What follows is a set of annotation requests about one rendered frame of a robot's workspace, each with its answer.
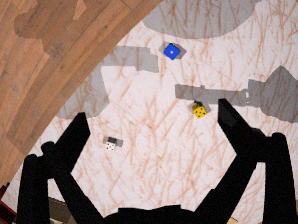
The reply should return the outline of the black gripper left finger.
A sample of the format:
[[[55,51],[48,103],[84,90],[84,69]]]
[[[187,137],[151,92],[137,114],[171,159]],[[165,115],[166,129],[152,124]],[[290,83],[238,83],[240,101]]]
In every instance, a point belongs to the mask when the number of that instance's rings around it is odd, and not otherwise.
[[[80,112],[56,143],[41,145],[42,156],[25,157],[16,224],[51,224],[48,179],[53,178],[77,224],[108,224],[71,174],[90,135],[86,114]]]

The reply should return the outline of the yellow die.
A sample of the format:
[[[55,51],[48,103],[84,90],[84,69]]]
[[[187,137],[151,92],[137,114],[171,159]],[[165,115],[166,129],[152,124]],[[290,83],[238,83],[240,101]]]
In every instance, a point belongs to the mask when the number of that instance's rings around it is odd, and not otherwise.
[[[197,119],[207,115],[206,109],[204,108],[202,102],[199,102],[196,105],[192,106],[192,109]]]

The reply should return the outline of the white die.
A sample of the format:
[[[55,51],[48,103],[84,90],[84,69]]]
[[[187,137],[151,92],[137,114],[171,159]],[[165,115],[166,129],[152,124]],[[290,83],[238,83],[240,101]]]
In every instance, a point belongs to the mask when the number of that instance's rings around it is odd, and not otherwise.
[[[114,151],[116,148],[117,139],[108,137],[105,149]]]

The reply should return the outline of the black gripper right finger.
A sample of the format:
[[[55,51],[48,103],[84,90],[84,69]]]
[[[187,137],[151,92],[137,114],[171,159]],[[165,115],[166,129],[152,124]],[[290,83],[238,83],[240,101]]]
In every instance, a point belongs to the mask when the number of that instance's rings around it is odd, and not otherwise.
[[[217,122],[237,155],[216,188],[208,192],[183,224],[227,224],[257,162],[265,163],[262,224],[298,224],[286,136],[275,132],[270,137],[260,129],[250,127],[225,98],[218,99]]]

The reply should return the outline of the brown cardboard box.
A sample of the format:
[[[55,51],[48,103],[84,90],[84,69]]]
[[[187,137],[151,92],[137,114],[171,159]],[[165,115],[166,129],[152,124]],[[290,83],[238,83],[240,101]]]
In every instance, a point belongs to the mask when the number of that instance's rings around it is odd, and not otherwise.
[[[49,212],[51,224],[77,224],[63,201],[49,197]]]

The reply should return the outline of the blue die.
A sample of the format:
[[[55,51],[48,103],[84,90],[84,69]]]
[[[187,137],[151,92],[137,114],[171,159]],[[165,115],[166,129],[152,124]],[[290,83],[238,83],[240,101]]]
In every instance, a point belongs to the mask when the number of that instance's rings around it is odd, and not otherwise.
[[[174,60],[175,57],[180,53],[180,50],[173,45],[172,43],[170,43],[166,49],[164,50],[164,54],[166,56],[168,56],[171,60]]]

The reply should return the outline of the tan square mat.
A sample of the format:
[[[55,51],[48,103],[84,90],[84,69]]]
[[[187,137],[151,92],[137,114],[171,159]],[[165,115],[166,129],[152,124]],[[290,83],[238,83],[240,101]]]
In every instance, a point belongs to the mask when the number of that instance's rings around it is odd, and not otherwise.
[[[227,222],[227,224],[236,224],[238,221],[235,220],[234,218],[230,217],[229,221]]]

